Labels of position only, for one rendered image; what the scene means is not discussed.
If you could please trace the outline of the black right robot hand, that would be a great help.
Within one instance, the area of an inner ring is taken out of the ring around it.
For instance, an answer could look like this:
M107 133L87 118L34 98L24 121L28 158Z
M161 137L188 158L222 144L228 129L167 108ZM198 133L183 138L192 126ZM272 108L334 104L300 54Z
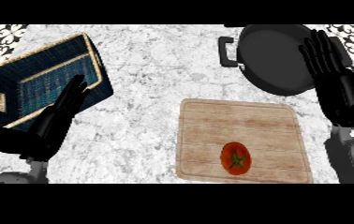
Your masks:
M354 71L344 66L341 53L321 30L298 46L309 68L322 112L338 127L354 127Z

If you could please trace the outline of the red tomato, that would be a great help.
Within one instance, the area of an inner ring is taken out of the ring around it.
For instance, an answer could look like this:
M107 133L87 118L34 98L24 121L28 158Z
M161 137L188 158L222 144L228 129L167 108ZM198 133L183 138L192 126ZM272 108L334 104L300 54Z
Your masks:
M232 175L245 174L253 165L253 157L247 146L241 142L229 142L222 150L222 165Z

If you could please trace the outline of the dark blue wicker basket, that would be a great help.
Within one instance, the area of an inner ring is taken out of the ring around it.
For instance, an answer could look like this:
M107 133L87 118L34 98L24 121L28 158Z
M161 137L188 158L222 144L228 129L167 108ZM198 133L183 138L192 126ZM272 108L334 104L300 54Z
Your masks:
M80 110L114 95L101 54L86 33L77 33L0 64L0 127L27 131L55 104L76 75L90 94Z

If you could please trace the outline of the dark grey pot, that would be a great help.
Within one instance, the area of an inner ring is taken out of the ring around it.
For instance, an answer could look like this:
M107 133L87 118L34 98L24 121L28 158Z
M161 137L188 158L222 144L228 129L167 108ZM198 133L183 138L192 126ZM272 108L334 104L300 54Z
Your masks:
M219 38L223 67L239 67L253 85L278 96L294 96L315 88L300 45L312 37L303 24L248 24L236 44L236 60L229 59L226 44L232 37Z

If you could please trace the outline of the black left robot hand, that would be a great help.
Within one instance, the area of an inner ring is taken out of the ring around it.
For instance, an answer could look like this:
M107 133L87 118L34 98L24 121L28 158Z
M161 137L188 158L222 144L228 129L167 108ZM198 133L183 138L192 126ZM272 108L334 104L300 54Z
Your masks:
M21 159L34 161L48 161L56 155L90 93L83 79L83 75L71 79L55 105L37 116L28 131L0 127L0 153L17 154Z

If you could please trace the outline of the wooden cutting board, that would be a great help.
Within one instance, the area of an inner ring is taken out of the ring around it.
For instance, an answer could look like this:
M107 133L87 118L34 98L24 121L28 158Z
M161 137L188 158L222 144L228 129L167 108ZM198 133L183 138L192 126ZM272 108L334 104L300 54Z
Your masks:
M228 173L222 150L239 142L251 153L247 173ZM313 182L300 121L291 106L188 98L180 106L177 176L222 183Z

